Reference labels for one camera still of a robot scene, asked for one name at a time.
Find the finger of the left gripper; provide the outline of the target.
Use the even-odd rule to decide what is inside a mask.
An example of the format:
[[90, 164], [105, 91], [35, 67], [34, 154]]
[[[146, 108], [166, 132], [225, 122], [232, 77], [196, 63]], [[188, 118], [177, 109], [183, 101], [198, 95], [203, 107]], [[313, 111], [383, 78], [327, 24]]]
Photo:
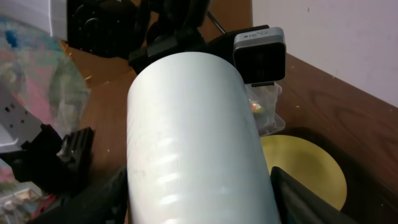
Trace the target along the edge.
[[19, 182], [33, 182], [44, 192], [76, 195], [85, 188], [95, 132], [84, 128], [61, 138], [49, 124], [41, 124], [33, 141], [16, 152], [2, 152]]

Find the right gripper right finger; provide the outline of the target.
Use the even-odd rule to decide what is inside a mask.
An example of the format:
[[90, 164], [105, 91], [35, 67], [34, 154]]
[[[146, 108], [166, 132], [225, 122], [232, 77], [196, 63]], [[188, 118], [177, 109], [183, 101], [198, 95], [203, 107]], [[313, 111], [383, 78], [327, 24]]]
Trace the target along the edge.
[[271, 182], [283, 224], [355, 224], [279, 167], [271, 170]]

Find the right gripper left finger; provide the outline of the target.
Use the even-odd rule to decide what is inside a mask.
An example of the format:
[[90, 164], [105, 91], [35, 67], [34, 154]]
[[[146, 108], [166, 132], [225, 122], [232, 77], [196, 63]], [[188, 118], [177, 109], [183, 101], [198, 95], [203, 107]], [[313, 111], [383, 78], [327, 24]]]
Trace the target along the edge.
[[127, 169], [91, 184], [76, 197], [37, 216], [35, 224], [123, 224], [127, 214]]

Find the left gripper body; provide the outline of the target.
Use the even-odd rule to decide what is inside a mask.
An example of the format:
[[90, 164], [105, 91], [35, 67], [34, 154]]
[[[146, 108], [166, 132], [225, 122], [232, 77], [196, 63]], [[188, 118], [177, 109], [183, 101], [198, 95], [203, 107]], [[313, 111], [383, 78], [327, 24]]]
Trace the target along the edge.
[[146, 47], [131, 52], [128, 56], [129, 66], [139, 74], [153, 62], [181, 52], [209, 53], [233, 64], [234, 38], [238, 34], [267, 29], [268, 27], [268, 25], [263, 25], [234, 30], [220, 35], [209, 43], [205, 42], [198, 29], [186, 28], [172, 36], [162, 37]]

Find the yellow plate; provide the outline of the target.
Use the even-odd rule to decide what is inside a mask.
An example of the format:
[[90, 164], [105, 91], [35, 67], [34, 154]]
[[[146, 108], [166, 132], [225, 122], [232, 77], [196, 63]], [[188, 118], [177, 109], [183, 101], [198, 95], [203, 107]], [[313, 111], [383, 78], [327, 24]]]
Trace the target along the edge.
[[346, 201], [343, 171], [329, 153], [302, 138], [272, 135], [261, 138], [267, 167], [279, 167], [337, 210]]

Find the green orange snack wrapper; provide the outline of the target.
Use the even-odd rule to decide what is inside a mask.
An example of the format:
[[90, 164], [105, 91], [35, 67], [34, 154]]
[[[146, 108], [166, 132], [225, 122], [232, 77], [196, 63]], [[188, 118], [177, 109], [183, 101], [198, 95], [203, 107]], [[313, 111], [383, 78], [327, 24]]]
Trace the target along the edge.
[[254, 116], [260, 116], [264, 114], [264, 108], [256, 100], [249, 100], [250, 107]]

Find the white cup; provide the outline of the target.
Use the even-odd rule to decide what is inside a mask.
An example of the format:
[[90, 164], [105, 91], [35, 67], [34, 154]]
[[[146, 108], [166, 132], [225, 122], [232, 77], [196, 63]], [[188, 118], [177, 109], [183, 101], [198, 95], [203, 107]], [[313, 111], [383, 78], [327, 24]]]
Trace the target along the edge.
[[278, 223], [239, 72], [201, 52], [145, 68], [127, 96], [132, 223]]

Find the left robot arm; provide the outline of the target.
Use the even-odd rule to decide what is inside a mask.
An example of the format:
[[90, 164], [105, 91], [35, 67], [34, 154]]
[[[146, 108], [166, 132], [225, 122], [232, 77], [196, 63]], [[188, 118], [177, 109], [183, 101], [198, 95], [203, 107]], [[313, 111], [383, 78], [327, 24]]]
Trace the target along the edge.
[[[210, 17], [208, 1], [19, 1], [1, 2], [1, 15], [38, 28], [69, 46], [104, 58], [119, 57], [137, 72], [161, 57], [188, 50], [231, 61], [232, 43], [246, 30], [227, 32], [211, 42], [199, 33]], [[78, 192], [85, 184], [94, 138], [91, 128], [60, 136], [1, 92], [1, 124], [12, 142], [1, 159], [19, 182], [45, 192]]]

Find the clear plastic bin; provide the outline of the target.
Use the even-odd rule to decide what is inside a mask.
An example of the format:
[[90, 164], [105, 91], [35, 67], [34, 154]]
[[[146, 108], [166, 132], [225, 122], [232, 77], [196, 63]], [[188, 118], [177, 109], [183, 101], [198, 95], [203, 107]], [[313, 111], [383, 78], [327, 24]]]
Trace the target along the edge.
[[263, 86], [245, 85], [249, 100], [256, 100], [264, 108], [264, 114], [254, 116], [260, 136], [275, 134], [285, 128], [285, 121], [276, 113], [276, 104], [282, 87], [276, 82]]

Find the brown serving tray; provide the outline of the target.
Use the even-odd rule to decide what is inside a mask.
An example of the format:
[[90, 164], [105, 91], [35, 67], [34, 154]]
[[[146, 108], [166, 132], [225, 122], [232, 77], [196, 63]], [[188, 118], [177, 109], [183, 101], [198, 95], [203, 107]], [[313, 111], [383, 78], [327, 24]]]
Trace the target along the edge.
[[397, 194], [330, 138], [309, 128], [289, 128], [273, 135], [310, 141], [334, 158], [347, 184], [346, 201], [339, 211], [357, 223], [397, 223]]

